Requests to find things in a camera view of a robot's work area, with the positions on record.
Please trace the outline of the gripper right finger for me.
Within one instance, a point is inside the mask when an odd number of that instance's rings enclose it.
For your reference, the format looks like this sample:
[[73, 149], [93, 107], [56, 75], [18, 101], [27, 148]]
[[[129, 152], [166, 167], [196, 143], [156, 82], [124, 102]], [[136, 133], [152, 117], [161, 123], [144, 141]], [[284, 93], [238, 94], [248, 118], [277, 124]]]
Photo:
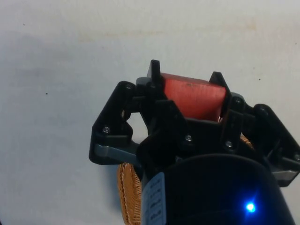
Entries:
[[226, 125], [229, 112], [242, 114], [241, 134], [269, 164], [280, 187], [287, 187], [300, 173], [300, 146], [266, 104], [249, 106], [241, 95], [231, 92], [220, 72], [213, 72], [210, 83], [225, 88], [221, 123]]

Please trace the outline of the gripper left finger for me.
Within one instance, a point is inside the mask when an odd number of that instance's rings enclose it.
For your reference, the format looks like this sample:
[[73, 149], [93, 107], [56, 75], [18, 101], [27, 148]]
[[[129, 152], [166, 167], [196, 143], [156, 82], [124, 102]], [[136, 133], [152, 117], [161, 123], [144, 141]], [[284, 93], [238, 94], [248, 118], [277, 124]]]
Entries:
[[136, 157], [138, 144], [132, 140], [133, 129], [127, 120], [139, 113], [148, 134], [157, 131], [163, 141], [174, 141], [180, 152], [194, 151], [192, 134], [176, 104], [164, 93], [160, 62], [152, 60], [146, 77], [136, 83], [117, 84], [92, 126], [89, 158], [98, 165], [130, 163], [140, 167]]

